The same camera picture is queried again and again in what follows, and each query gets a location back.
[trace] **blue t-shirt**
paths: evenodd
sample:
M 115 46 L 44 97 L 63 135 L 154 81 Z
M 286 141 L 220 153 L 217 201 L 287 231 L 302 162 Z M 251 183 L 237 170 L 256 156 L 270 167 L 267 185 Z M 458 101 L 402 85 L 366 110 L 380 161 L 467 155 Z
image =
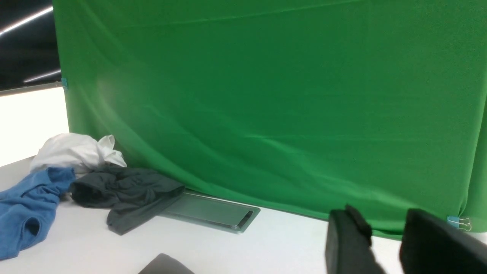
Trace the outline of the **blue t-shirt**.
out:
M 0 192 L 0 260 L 17 257 L 46 238 L 59 197 L 75 179 L 73 168 L 50 167 Z

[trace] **crumpled fabric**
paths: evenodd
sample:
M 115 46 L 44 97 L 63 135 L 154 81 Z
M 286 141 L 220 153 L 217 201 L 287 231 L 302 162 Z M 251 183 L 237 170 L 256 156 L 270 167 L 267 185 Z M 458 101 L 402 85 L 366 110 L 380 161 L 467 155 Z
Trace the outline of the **crumpled fabric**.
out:
M 107 135 L 96 141 L 88 135 L 63 133 L 49 138 L 31 162 L 30 172 L 48 167 L 73 167 L 77 177 L 105 164 L 126 167 L 122 153 L 114 150 L 115 137 Z
M 0 260 L 17 257 L 46 238 L 59 197 L 75 179 L 72 168 L 50 167 L 0 192 Z
M 100 167 L 77 179 L 69 192 L 73 200 L 90 208 L 111 208 L 107 224 L 123 235 L 161 213 L 177 201 L 185 186 L 155 170 Z

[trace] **green cloth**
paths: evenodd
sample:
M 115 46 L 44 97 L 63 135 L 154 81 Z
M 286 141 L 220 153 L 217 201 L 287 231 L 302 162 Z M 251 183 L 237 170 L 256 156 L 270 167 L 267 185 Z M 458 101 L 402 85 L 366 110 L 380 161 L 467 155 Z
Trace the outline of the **green cloth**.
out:
M 54 0 L 54 13 L 70 129 L 114 134 L 130 166 L 312 217 L 349 203 L 377 235 L 400 237 L 408 208 L 465 211 L 487 231 L 487 1 Z

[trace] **white table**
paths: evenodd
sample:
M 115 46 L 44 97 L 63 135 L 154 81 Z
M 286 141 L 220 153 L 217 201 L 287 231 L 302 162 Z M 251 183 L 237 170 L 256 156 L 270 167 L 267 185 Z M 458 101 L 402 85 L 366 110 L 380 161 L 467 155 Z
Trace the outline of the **white table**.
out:
M 0 167 L 0 191 L 28 174 L 30 159 Z M 196 274 L 324 274 L 327 222 L 261 208 L 245 233 L 234 235 L 155 217 L 119 236 L 108 230 L 108 210 L 59 205 L 47 239 L 0 261 L 2 274 L 137 274 L 159 253 Z M 402 273 L 399 241 L 374 237 L 378 262 Z

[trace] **fluorescent light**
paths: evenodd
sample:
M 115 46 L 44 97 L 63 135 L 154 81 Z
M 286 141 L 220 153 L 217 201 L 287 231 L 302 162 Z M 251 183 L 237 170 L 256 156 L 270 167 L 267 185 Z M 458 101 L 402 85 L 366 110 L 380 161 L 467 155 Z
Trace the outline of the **fluorescent light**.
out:
M 31 16 L 25 18 L 25 19 L 20 20 L 17 23 L 14 23 L 11 26 L 8 26 L 8 27 L 4 28 L 2 31 L 0 31 L 0 35 L 6 33 L 7 31 L 11 31 L 11 30 L 13 30 L 13 29 L 15 29 L 17 27 L 20 27 L 20 26 L 22 26 L 22 25 L 24 25 L 24 24 L 26 24 L 26 23 L 28 23 L 28 22 L 30 22 L 30 21 L 32 21 L 32 20 L 40 17 L 40 16 L 43 16 L 44 14 L 46 14 L 48 12 L 51 12 L 51 11 L 53 11 L 53 7 L 52 6 L 51 7 L 48 7 L 47 9 L 41 10 L 41 11 L 39 11 L 36 14 L 33 14 L 33 15 L 31 15 Z
M 36 76 L 36 77 L 29 78 L 29 79 L 25 80 L 24 83 L 32 82 L 32 81 L 35 81 L 37 79 L 41 79 L 41 78 L 48 77 L 48 76 L 51 76 L 51 75 L 54 75 L 54 74 L 58 74 L 58 73 L 61 73 L 61 70 L 56 70 L 56 71 L 49 72 L 49 73 L 46 73 L 46 74 L 43 74 L 43 75 L 39 75 L 39 76 Z

